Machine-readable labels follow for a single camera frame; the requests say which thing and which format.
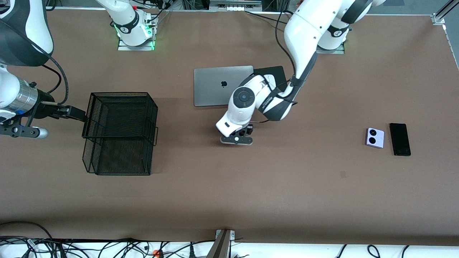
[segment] smartphone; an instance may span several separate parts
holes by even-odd
[[[409,148],[408,131],[404,123],[391,123],[392,147],[395,156],[411,156]]]

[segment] laptop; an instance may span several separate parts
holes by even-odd
[[[252,73],[252,66],[195,69],[195,106],[228,105],[233,91]]]

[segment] brown table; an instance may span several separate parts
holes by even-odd
[[[69,105],[86,109],[91,92],[153,97],[155,174],[88,174],[83,123],[36,120],[47,139],[0,139],[1,221],[39,222],[59,238],[197,241],[232,228],[255,242],[459,243],[459,72],[429,17],[355,24],[346,54],[320,55],[299,104],[282,122],[256,125],[247,147],[220,144],[214,123],[225,107],[193,106],[193,70],[282,65],[290,77],[273,23],[174,12],[154,51],[132,52],[116,50],[104,11],[48,16]],[[57,81],[42,67],[9,69],[40,89]],[[411,157],[392,154],[389,123],[408,125]],[[364,145],[367,127],[386,131],[384,149]],[[43,236],[30,227],[0,234]]]

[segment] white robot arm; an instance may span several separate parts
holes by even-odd
[[[152,37],[151,14],[133,8],[129,0],[96,0],[108,12],[126,45],[138,46]]]
[[[269,121],[284,119],[296,103],[295,98],[315,64],[317,45],[320,42],[325,42],[324,45],[339,42],[338,46],[342,43],[342,37],[335,39],[331,36],[333,23],[343,18],[347,22],[346,26],[354,23],[368,12],[371,4],[371,0],[305,0],[290,18],[284,31],[287,49],[295,63],[294,75],[286,90],[281,92],[261,75],[246,78],[233,92],[227,112],[216,124],[223,134],[220,141],[252,144],[252,139],[246,137],[246,134],[251,133],[249,122],[255,109]]]
[[[151,14],[135,10],[128,0],[97,0],[112,17],[118,35],[127,45],[140,45],[151,37]],[[54,44],[46,19],[44,0],[11,0],[10,8],[0,14],[0,134],[42,139],[44,128],[31,127],[34,118],[86,119],[72,106],[56,103],[50,92],[37,89],[7,71],[8,65],[42,66],[52,55]],[[22,118],[28,118],[25,125]]]

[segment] black metal basket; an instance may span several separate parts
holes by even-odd
[[[144,92],[91,93],[83,163],[97,175],[150,175],[158,107]]]

